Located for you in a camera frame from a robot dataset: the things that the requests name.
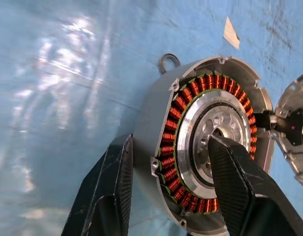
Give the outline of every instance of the blue background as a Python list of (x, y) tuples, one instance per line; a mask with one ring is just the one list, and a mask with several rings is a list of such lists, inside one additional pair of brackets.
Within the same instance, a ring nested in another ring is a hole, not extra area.
[[(229, 16), (240, 48), (223, 31)], [(158, 59), (236, 56), (275, 105), (303, 74), (303, 0), (0, 0), (0, 235), (59, 235), (84, 176), (131, 132)], [(271, 176), (303, 218), (278, 147)], [(129, 235), (184, 235), (134, 179)]]

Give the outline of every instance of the circular hole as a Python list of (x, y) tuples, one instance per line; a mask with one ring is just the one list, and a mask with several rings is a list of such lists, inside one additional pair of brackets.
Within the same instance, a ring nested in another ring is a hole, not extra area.
[(207, 120), (204, 125), (203, 125), (203, 133), (205, 134), (211, 134), (212, 131), (214, 130), (214, 123), (211, 119)]
[(207, 143), (207, 139), (205, 137), (203, 137), (201, 139), (201, 144), (206, 145), (206, 143)]
[(202, 127), (203, 132), (204, 132), (205, 129), (206, 129), (206, 123), (204, 123), (204, 125)]
[(221, 118), (220, 118), (220, 117), (215, 117), (215, 118), (214, 118), (214, 122), (215, 122), (216, 124), (220, 124), (220, 123), (221, 123)]
[(153, 161), (153, 162), (152, 162), (152, 166), (153, 166), (154, 168), (157, 168), (157, 167), (158, 167), (158, 162), (157, 162), (157, 161)]
[(294, 90), (296, 89), (296, 86), (291, 85), (291, 86), (289, 87), (289, 89), (292, 90), (292, 91), (294, 91)]
[(211, 163), (210, 162), (206, 162), (205, 167), (206, 167), (206, 169), (210, 170), (211, 169)]

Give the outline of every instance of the mounting hole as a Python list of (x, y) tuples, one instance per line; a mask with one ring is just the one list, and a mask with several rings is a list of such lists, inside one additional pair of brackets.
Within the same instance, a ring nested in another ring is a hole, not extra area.
[(289, 89), (292, 90), (292, 91), (294, 91), (294, 90), (296, 90), (296, 86), (290, 85)]
[(205, 137), (203, 137), (201, 139), (201, 144), (206, 145), (207, 144), (207, 139)]
[(210, 162), (206, 162), (205, 167), (206, 167), (206, 169), (210, 170), (211, 169), (211, 163)]
[(153, 161), (153, 162), (152, 162), (152, 166), (153, 166), (154, 168), (158, 168), (158, 161)]

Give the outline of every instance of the metal bracket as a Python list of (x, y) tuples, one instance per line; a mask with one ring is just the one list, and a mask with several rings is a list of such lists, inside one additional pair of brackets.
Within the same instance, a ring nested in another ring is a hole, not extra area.
[(256, 126), (268, 130), (293, 169), (295, 179), (303, 186), (303, 109), (291, 113), (282, 110), (278, 114), (272, 111), (254, 114)]

